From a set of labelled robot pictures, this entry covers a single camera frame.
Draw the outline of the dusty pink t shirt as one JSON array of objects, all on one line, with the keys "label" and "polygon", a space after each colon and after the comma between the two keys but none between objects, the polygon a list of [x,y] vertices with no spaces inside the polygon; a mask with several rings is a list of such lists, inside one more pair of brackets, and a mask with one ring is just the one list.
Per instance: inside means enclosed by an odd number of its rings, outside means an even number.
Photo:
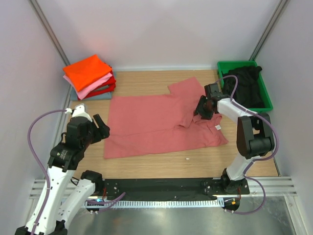
[{"label": "dusty pink t shirt", "polygon": [[195,77],[174,83],[169,94],[115,96],[110,102],[104,159],[185,151],[227,144],[221,115],[203,120],[194,110],[204,88]]}]

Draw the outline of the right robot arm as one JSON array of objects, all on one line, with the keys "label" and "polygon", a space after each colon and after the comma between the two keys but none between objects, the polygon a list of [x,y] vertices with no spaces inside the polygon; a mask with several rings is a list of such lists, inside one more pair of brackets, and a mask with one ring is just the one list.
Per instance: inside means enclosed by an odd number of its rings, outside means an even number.
[{"label": "right robot arm", "polygon": [[224,169],[220,188],[225,194],[236,194],[244,186],[244,178],[255,160],[274,149],[274,136],[268,114],[257,114],[220,92],[217,84],[204,86],[205,95],[199,99],[194,116],[211,120],[215,114],[222,114],[237,124],[236,145],[238,155],[232,164]]}]

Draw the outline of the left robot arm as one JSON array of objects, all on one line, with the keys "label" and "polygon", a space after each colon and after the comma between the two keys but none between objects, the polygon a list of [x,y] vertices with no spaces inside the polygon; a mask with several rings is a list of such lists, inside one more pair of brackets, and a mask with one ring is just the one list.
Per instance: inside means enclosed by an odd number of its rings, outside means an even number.
[{"label": "left robot arm", "polygon": [[72,115],[65,135],[50,152],[39,201],[26,225],[16,229],[17,235],[66,235],[73,217],[87,198],[103,192],[102,174],[86,170],[65,203],[61,203],[86,149],[108,138],[110,128],[98,114],[88,118],[82,113]]}]

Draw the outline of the light pink folded t shirt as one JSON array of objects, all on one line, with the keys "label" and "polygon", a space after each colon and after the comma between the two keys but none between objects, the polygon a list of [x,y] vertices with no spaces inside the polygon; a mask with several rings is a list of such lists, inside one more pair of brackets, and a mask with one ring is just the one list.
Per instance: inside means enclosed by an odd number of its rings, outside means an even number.
[{"label": "light pink folded t shirt", "polygon": [[74,88],[74,91],[79,99],[85,98],[91,91],[95,90],[100,85],[103,85],[111,77],[113,77],[113,73],[112,72],[107,73],[105,76],[99,78],[98,80],[96,80],[95,82],[93,82],[92,84],[88,85],[87,87],[78,92],[75,89],[72,81],[66,75],[63,76],[63,78]]}]

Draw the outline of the red folded t shirt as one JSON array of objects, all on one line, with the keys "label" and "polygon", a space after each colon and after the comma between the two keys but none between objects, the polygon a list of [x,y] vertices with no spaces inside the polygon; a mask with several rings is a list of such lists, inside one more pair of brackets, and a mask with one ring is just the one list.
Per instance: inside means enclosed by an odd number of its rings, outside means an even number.
[{"label": "red folded t shirt", "polygon": [[113,92],[115,87],[116,87],[116,79],[114,77],[114,75],[112,77],[110,77],[108,79],[107,82],[101,84],[100,86],[96,87],[94,90],[90,91],[87,95],[85,95],[84,97],[82,95],[78,96],[77,98],[78,100],[82,100],[82,99],[86,99],[86,98],[90,98],[93,96],[97,96],[97,95],[101,95],[104,93],[108,93],[108,92]]}]

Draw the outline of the black t shirt in bin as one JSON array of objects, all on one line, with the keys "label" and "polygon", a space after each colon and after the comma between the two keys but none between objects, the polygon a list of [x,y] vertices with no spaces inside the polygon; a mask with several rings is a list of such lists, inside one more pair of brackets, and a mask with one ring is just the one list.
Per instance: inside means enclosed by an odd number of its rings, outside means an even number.
[{"label": "black t shirt in bin", "polygon": [[230,70],[223,76],[234,75],[238,78],[238,86],[233,98],[246,108],[264,108],[258,84],[260,66],[244,66]]}]

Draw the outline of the orange folded t shirt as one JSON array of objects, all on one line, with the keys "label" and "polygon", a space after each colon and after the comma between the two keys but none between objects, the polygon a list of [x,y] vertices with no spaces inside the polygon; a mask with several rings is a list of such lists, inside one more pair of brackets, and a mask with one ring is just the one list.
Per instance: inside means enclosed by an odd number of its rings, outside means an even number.
[{"label": "orange folded t shirt", "polygon": [[111,73],[112,68],[104,63],[98,55],[90,56],[63,68],[65,75],[80,92],[103,76]]}]

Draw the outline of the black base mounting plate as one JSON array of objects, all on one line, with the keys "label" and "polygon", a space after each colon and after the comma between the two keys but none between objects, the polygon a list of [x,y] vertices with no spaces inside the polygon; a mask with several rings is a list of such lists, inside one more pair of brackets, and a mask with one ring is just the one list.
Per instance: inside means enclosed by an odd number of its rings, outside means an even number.
[{"label": "black base mounting plate", "polygon": [[106,179],[106,197],[125,193],[124,201],[206,201],[217,196],[250,194],[246,179],[237,183],[220,178]]}]

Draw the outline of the right aluminium frame post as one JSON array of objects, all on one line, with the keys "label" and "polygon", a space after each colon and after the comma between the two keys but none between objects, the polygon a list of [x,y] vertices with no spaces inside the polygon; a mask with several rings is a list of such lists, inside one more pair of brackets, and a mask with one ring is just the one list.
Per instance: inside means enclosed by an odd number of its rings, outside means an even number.
[{"label": "right aluminium frame post", "polygon": [[290,0],[280,0],[272,14],[272,16],[269,19],[269,22],[267,23],[260,39],[258,40],[250,58],[249,61],[255,61],[257,56],[259,55],[261,49],[265,45],[267,39],[270,37],[272,31],[274,30],[276,24],[278,23],[280,17],[283,15],[285,9],[287,8]]}]

